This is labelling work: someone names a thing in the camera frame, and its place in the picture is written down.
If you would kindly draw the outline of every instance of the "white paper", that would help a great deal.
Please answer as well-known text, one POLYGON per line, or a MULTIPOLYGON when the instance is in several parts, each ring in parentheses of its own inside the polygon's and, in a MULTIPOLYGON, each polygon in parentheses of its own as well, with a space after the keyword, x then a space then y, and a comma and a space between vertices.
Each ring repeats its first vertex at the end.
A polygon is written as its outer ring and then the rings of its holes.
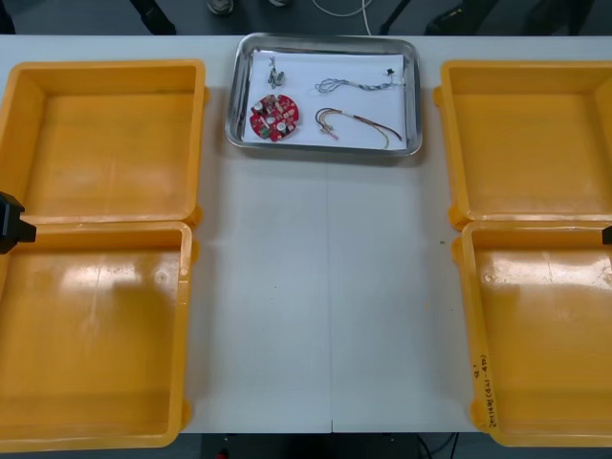
MULTIPOLYGON (((379 131, 342 115, 330 115, 327 118, 329 124, 334 127, 338 140, 321 133, 320 126, 315 121, 315 113, 321 108, 329 107, 368 118, 396 130, 402 140, 385 131, 389 139, 387 149, 404 150, 406 135, 403 86, 392 86, 380 91, 363 91, 344 85, 329 94, 320 94, 315 89, 315 85, 325 78, 348 79, 366 85, 388 83, 390 78, 387 76, 387 69, 393 69, 395 72, 394 82, 402 82, 404 57, 254 52, 246 118, 248 120, 251 117, 251 107, 263 97, 268 94, 282 94, 291 98, 299 109, 297 129, 280 141, 283 144, 384 148, 386 140, 379 131), (276 70, 285 73, 283 85, 275 90, 268 83, 272 56, 276 61, 276 70)), ((259 138, 249 122, 245 125, 243 139, 245 142, 272 143, 259 138)))

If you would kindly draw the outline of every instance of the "red circuit board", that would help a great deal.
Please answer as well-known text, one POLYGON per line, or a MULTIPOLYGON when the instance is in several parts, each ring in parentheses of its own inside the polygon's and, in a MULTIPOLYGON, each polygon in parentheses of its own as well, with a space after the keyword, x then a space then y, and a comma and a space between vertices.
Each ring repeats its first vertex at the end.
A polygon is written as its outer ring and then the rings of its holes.
POLYGON ((297 129, 299 110, 287 96, 270 94, 251 107, 252 130, 262 139, 278 142, 297 129))

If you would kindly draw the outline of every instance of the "table surface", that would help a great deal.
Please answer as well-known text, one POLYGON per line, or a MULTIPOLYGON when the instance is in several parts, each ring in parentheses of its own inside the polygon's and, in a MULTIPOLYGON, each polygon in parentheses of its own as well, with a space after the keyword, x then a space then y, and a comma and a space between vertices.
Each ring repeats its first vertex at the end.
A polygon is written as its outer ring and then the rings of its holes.
POLYGON ((190 304, 188 432, 474 430, 449 191, 432 90, 450 59, 612 59, 612 38, 405 37, 418 50, 423 161, 262 159, 225 139, 240 37, 0 36, 22 61, 207 65, 190 304))

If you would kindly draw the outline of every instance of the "label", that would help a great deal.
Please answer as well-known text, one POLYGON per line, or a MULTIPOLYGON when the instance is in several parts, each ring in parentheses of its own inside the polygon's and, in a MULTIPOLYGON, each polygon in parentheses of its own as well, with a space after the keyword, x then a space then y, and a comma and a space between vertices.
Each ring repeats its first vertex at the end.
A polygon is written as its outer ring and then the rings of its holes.
POLYGON ((493 397, 493 389, 491 380, 488 376, 489 371, 489 358, 484 354, 480 356, 480 364, 472 365, 473 375, 475 379, 482 377, 483 384, 485 385, 485 409, 487 411, 487 418, 489 422, 489 428, 497 427, 497 415, 495 413, 495 399, 493 397))

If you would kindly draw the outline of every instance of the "orange plastic tray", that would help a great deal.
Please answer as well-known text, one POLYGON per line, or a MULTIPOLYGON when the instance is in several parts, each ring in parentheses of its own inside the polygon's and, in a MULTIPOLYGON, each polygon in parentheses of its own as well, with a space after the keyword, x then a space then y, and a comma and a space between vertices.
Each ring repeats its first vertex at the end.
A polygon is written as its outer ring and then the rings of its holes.
POLYGON ((434 99, 456 228, 612 220, 612 62, 448 62, 434 99))
POLYGON ((197 223, 205 98, 198 60, 20 64, 0 113, 0 189, 34 224, 197 223))
POLYGON ((498 443, 612 447, 606 226, 475 222, 453 243, 472 420, 498 443))
POLYGON ((0 256, 0 451, 172 442, 191 262, 180 222, 41 225, 0 256))

